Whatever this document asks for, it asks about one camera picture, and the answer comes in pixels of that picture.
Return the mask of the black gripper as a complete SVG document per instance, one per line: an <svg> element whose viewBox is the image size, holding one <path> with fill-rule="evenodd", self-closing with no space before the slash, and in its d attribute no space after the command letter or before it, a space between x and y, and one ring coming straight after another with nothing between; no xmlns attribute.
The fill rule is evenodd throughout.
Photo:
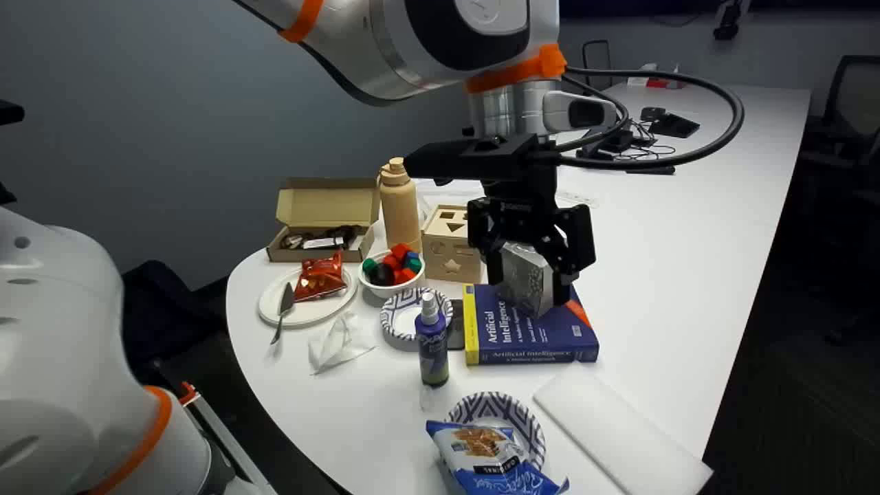
<svg viewBox="0 0 880 495"><path fill-rule="evenodd" d="M436 187L478 180L483 193L467 202L467 245L480 252L489 282L502 282L505 242L531 245L553 266L553 306L563 306L581 268L597 262L589 207L555 202L559 165L555 146L537 135L425 142L403 157L409 176Z"/></svg>

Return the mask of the white orange robot arm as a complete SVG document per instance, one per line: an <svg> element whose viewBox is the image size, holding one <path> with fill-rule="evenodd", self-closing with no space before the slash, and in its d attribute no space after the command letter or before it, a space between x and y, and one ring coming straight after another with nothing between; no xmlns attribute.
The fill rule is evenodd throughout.
<svg viewBox="0 0 880 495"><path fill-rule="evenodd" d="M563 73L559 0L241 0L350 94L474 97ZM161 385L131 376L123 282L91 235L0 212L0 488L6 495L248 491Z"/></svg>

